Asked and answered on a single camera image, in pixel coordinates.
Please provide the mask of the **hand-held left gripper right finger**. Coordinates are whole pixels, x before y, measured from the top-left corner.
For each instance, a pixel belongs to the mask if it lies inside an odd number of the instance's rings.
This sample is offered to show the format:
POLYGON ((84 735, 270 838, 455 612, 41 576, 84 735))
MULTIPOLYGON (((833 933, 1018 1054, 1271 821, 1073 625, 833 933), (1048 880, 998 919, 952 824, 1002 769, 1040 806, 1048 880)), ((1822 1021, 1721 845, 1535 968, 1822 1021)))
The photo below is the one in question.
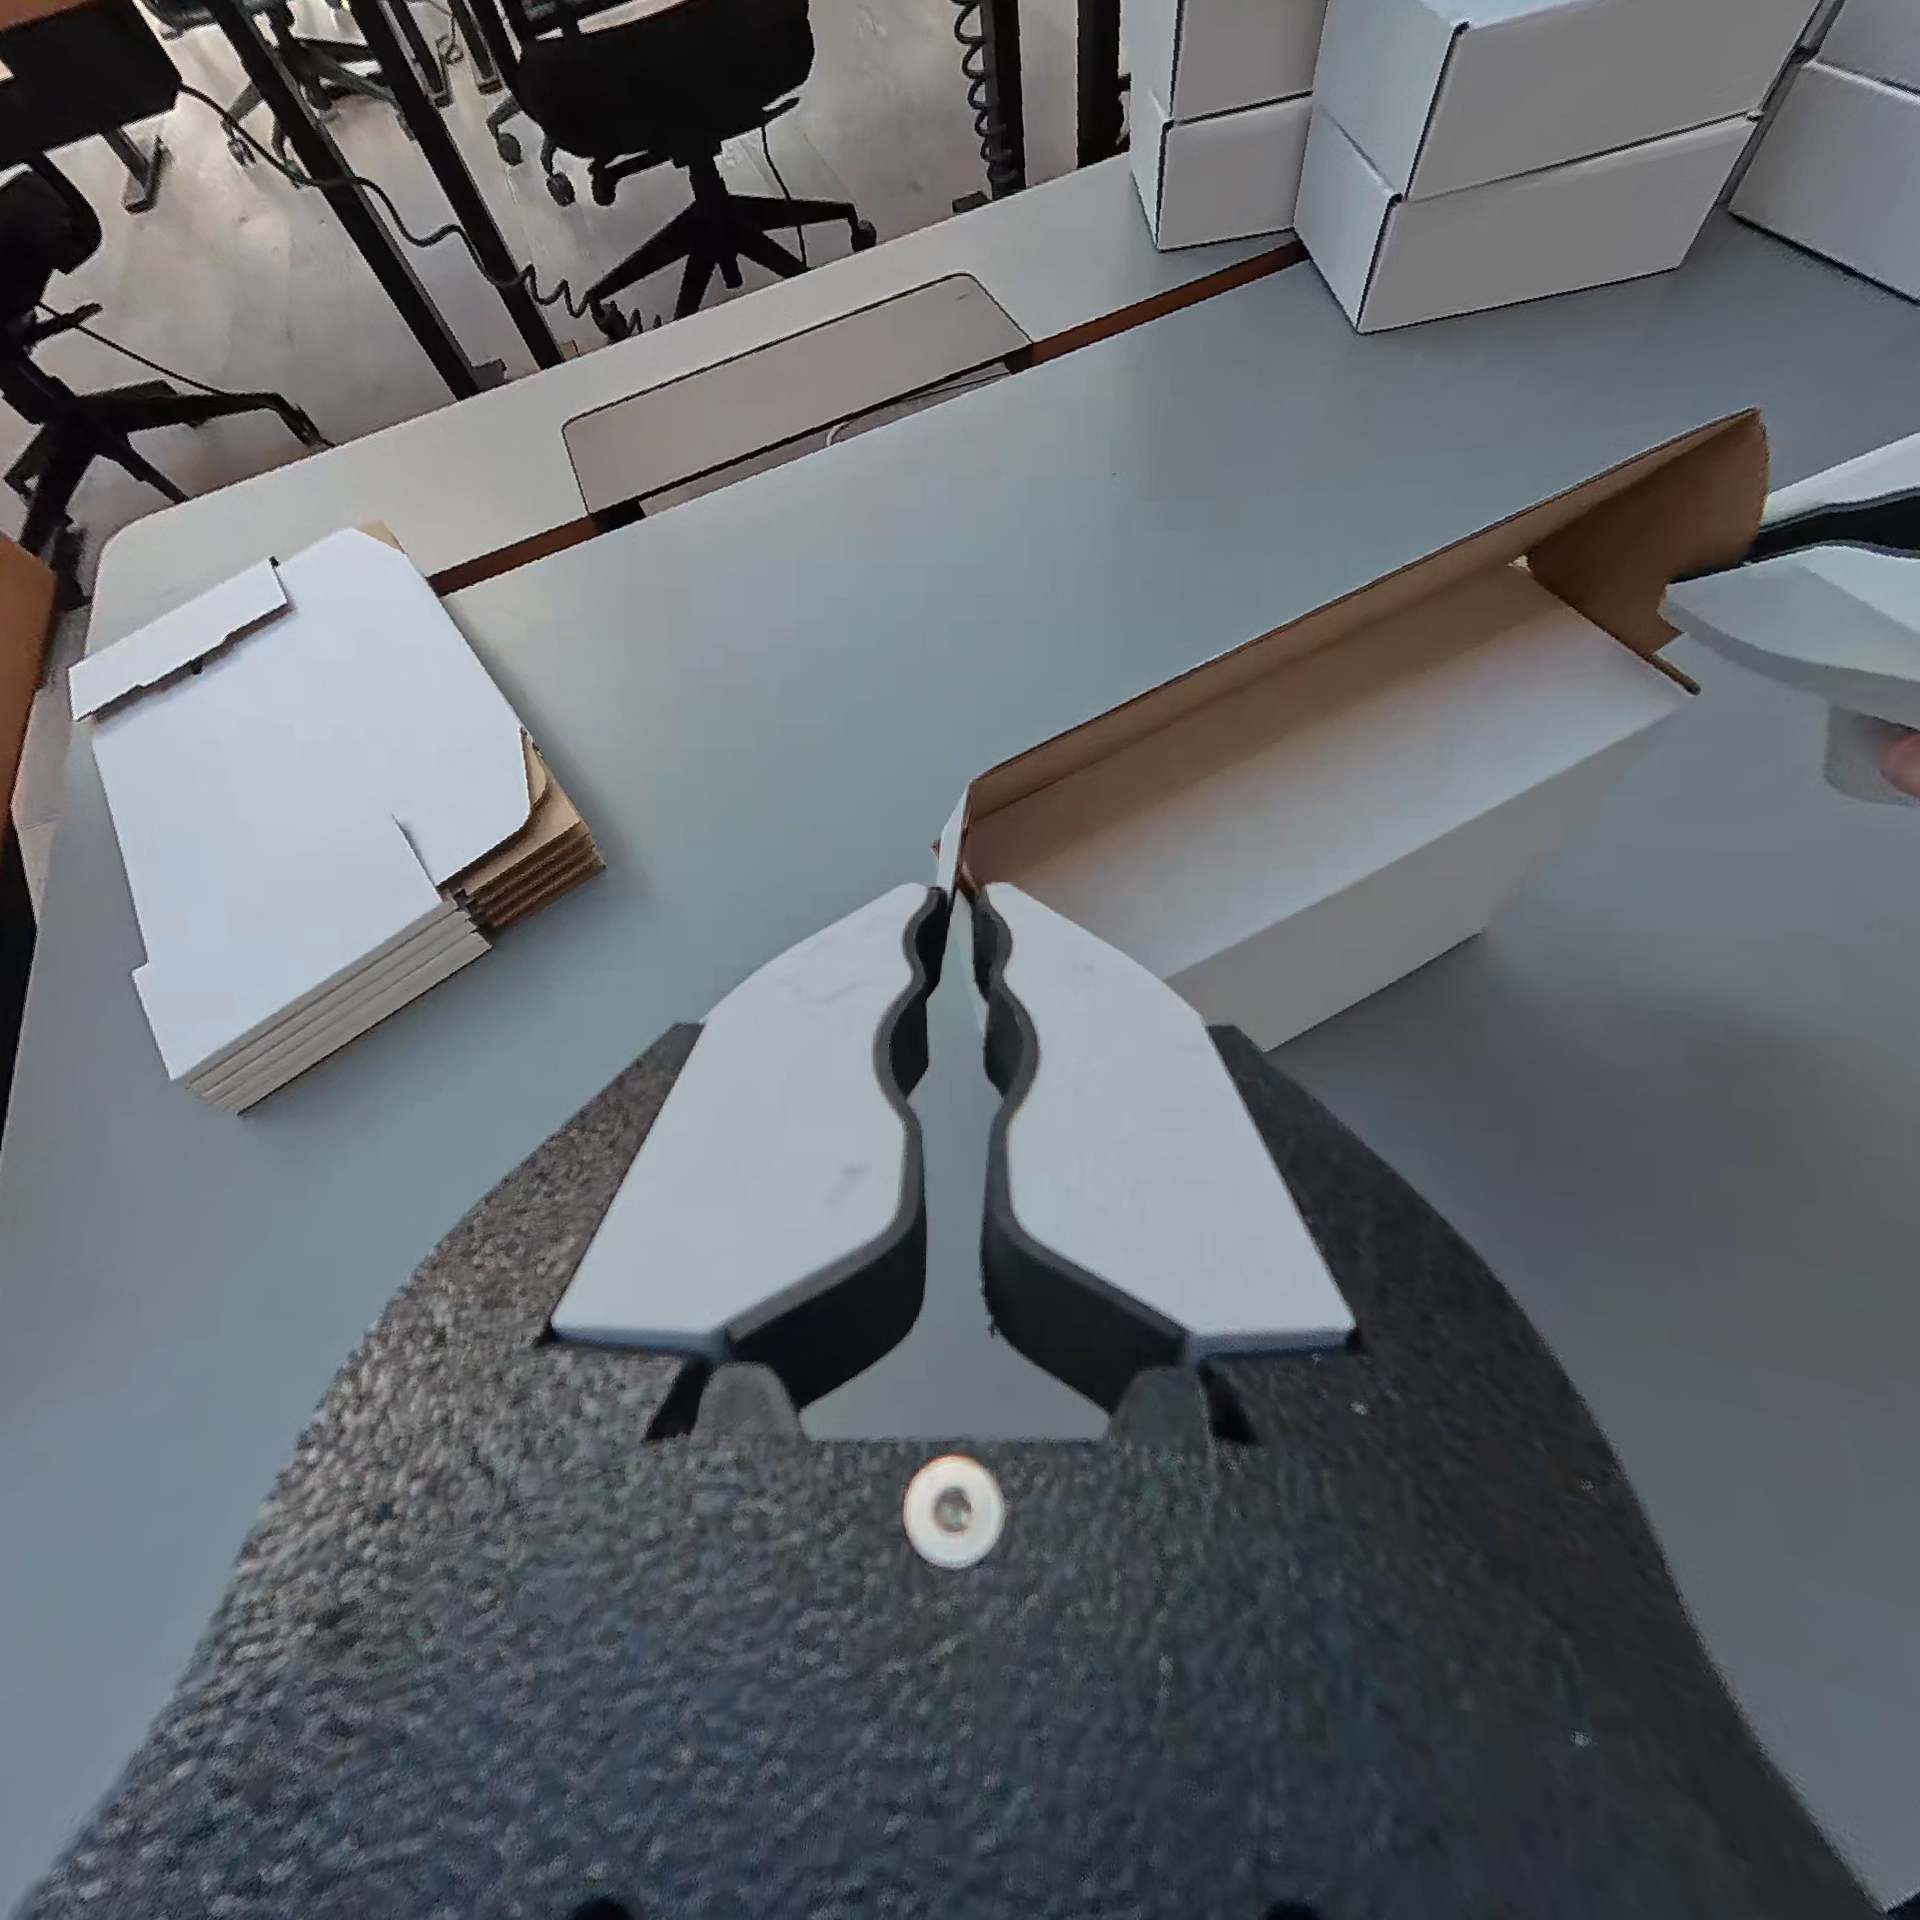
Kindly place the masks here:
POLYGON ((996 1332, 1108 1415, 1146 1373, 1346 1349, 1356 1311, 1208 1024, 1012 881, 970 924, 996 1332))

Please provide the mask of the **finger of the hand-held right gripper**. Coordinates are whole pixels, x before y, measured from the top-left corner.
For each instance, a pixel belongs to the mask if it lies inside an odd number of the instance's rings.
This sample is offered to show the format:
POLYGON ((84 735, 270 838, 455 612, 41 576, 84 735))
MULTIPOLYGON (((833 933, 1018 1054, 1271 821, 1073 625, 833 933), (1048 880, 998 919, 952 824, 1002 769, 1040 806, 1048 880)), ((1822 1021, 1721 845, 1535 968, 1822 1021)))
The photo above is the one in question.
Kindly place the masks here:
POLYGON ((1766 495, 1750 560, 1842 544, 1918 557, 1918 436, 1871 448, 1766 495))
POLYGON ((1913 802, 1878 769, 1888 733, 1918 729, 1918 560, 1824 544, 1666 590, 1668 621, 1828 713, 1826 778, 1865 802, 1913 802))

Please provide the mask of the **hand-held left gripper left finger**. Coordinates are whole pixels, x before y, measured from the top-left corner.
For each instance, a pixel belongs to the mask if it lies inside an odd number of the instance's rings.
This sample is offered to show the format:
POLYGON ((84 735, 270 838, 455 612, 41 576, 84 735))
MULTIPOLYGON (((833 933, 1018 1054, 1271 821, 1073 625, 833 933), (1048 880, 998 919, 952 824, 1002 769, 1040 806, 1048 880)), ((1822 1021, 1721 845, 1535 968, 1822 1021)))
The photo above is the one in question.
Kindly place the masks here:
POLYGON ((903 881, 708 1009, 549 1316, 557 1342, 759 1365, 807 1408, 904 1338, 928 1239, 910 1095, 945 934, 945 888, 903 881))

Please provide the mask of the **white mailer box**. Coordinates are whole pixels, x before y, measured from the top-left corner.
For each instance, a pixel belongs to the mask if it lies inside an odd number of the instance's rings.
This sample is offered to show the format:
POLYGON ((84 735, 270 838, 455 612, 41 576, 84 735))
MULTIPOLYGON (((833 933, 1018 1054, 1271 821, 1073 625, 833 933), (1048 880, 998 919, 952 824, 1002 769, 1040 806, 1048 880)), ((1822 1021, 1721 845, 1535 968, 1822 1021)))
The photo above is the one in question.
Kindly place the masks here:
POLYGON ((1012 884, 1271 1048, 1476 936, 1689 706, 1668 584, 1734 560, 1761 414, 1695 423, 975 775, 1012 884))

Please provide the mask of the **stack of folded white boxes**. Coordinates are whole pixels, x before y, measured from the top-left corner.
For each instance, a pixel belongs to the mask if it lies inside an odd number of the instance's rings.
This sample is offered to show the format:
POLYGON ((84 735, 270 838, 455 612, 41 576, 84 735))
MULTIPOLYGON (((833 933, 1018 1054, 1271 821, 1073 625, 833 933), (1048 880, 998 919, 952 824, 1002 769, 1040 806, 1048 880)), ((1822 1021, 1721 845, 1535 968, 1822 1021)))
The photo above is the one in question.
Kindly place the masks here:
POLYGON ((1916 5, 1128 2, 1159 252, 1292 234, 1357 334, 1681 265, 1789 73, 1916 100, 1916 5))

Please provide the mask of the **stack of flat cardboard sheets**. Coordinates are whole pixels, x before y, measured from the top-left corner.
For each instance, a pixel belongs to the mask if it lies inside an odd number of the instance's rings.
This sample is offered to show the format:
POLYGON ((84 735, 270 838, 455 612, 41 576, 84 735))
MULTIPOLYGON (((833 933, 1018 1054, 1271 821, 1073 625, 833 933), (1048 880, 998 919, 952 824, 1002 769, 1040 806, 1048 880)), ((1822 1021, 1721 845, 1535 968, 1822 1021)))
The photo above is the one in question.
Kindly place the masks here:
POLYGON ((378 522, 257 560, 69 671, 173 1086, 247 1113, 602 871, 378 522))

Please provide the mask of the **brown cardboard piece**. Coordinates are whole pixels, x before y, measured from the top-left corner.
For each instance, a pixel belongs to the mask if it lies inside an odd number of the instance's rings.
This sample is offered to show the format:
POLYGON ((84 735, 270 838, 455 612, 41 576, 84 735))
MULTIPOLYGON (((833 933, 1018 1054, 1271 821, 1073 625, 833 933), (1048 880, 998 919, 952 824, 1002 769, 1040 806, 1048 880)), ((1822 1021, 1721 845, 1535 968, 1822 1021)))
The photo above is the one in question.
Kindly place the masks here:
POLYGON ((36 754, 49 738, 49 661, 58 628, 58 584, 53 568, 2 534, 2 802, 5 837, 15 842, 26 813, 21 781, 36 776, 36 754))

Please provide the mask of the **black office chair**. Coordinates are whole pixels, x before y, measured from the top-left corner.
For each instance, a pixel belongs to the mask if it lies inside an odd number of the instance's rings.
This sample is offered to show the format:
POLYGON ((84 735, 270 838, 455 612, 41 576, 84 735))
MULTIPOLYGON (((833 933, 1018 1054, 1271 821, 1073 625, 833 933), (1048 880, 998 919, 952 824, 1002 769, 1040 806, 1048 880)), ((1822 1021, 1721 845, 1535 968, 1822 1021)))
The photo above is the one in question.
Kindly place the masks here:
POLYGON ((94 206, 47 158, 29 159, 2 186, 2 396, 10 414, 32 425, 32 439, 5 471, 5 484, 25 506, 17 544, 41 560, 56 584, 56 602, 84 602, 80 584, 81 532, 69 505, 86 469, 110 461, 168 503, 185 490, 135 445, 135 434, 161 426, 204 426, 220 418, 276 414, 305 448, 328 440, 311 415, 274 390, 192 390, 166 377, 81 392, 36 366, 33 349, 84 329, 100 306, 56 312, 46 288, 56 273, 84 265, 102 241, 94 206))
POLYGON ((669 165, 688 177, 688 206, 585 295, 586 317, 612 341, 640 325, 614 297, 666 265, 685 265, 673 314, 700 311, 719 277, 738 290, 740 262, 782 279, 807 261, 776 241, 844 224, 852 252, 872 248, 874 226, 847 200, 738 194, 718 173, 727 142, 752 137, 792 108, 813 63, 807 2, 650 5, 640 15, 592 28, 610 5, 524 5, 495 10, 511 49, 495 49, 518 108, 576 159, 599 206, 621 177, 669 165))

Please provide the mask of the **black desk frame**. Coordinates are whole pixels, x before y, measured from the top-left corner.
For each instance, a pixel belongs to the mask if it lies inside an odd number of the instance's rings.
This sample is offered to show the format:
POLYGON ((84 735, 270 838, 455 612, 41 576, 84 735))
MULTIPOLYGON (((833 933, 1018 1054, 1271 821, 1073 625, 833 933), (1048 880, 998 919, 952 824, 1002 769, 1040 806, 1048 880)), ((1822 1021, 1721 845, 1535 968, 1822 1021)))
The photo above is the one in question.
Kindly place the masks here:
POLYGON ((559 367, 561 342, 537 298, 532 273, 510 252, 486 196, 448 129, 444 110, 426 93, 424 58, 412 40, 412 5, 350 2, 345 10, 364 49, 372 54, 401 132, 412 137, 445 204, 448 217, 434 230, 409 229, 386 184, 352 167, 318 119, 276 40, 257 28, 264 9, 210 2, 204 10, 255 88, 261 110, 280 132, 285 156, 276 156, 271 143, 255 143, 237 111, 221 108, 225 129, 257 159, 278 167, 294 184, 319 194, 448 396, 474 398, 503 383, 505 374, 473 360, 417 277, 415 255, 429 248, 466 252, 473 272, 501 301, 532 366, 559 367))

